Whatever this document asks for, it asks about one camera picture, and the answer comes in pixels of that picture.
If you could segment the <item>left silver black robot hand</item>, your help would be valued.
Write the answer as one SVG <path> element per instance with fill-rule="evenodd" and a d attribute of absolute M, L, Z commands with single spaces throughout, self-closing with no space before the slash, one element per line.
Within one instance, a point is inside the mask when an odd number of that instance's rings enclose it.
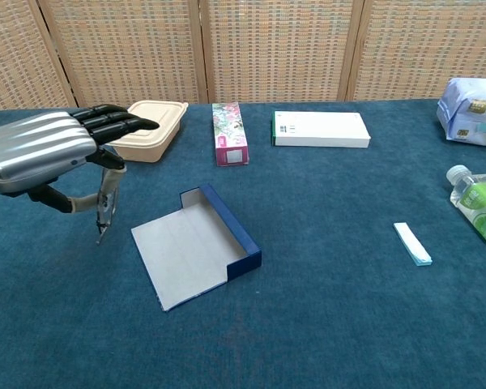
<path fill-rule="evenodd" d="M 62 213 L 91 207 L 113 212 L 126 165 L 105 144 L 159 126 L 118 105 L 96 105 L 73 113 L 57 110 L 0 126 L 0 195 L 26 194 Z M 95 194 L 73 198 L 51 187 L 61 175 L 86 163 L 103 169 Z"/>

